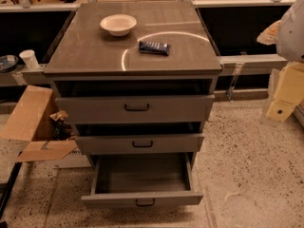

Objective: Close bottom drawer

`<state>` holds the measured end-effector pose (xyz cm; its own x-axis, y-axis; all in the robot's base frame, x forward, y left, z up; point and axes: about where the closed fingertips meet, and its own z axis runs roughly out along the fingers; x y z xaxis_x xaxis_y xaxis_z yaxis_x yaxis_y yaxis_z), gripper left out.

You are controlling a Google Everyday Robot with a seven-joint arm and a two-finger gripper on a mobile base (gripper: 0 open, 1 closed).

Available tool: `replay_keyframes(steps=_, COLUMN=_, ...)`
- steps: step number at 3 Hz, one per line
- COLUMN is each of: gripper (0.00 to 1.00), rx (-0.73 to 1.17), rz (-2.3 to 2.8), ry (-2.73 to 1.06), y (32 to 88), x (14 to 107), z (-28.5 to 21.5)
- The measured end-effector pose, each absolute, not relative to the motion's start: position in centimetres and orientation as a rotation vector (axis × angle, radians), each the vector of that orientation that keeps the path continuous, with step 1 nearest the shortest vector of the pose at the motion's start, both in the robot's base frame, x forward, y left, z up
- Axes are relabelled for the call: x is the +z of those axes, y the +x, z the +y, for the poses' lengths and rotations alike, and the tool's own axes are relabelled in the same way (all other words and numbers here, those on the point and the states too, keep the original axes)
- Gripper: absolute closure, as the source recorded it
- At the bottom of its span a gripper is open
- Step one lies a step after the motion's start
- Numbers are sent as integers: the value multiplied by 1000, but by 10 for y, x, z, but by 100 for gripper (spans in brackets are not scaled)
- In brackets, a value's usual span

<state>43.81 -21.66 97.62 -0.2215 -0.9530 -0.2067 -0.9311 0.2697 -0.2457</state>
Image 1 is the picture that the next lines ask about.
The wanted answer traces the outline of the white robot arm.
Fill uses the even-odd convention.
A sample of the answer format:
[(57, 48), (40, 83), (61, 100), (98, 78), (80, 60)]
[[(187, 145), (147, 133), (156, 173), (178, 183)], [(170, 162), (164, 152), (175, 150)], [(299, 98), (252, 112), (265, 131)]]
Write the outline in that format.
[(288, 61), (271, 75), (269, 98), (261, 117), (264, 124), (278, 126), (304, 99), (304, 0), (296, 0), (256, 40), (263, 45), (275, 45), (276, 53)]

